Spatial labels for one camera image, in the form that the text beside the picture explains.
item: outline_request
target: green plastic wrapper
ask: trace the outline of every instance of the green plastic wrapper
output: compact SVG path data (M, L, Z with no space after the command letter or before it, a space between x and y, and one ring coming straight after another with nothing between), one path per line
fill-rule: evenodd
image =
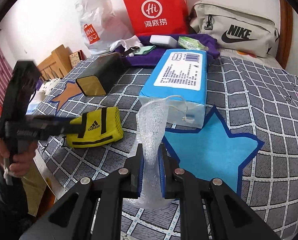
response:
M209 48L202 45L200 41L189 37L179 37L178 44L185 49L196 49L208 51Z

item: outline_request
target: human hand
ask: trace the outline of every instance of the human hand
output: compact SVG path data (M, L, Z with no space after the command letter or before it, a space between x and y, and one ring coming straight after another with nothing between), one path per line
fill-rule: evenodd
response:
M32 142L28 150L21 154L13 156L13 161L9 167L10 171L13 171L15 176L22 177L29 172L30 166L33 162L33 158L36 156L35 149L37 148L37 141ZM4 141L0 138L0 167L3 169L3 158L9 158L10 152L7 149Z

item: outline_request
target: white circle logo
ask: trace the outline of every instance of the white circle logo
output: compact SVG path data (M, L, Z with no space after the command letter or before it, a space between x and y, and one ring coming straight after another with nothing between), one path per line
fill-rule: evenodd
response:
M157 0L146 0L141 5L141 11L147 18L157 18L162 14L162 5Z

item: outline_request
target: nike swoosh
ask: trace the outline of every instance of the nike swoosh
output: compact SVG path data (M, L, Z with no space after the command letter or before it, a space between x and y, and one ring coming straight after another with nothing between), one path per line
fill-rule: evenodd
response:
M242 41L256 41L256 40L252 40L249 38L244 38L244 39L231 39L227 37L227 31L224 32L224 34L222 34L221 37L222 41L225 43L235 43L235 42L242 42Z

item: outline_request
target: barcode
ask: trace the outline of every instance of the barcode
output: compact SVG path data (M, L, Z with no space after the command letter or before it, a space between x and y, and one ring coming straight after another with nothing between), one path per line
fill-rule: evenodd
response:
M199 55L187 53L185 61L199 62Z

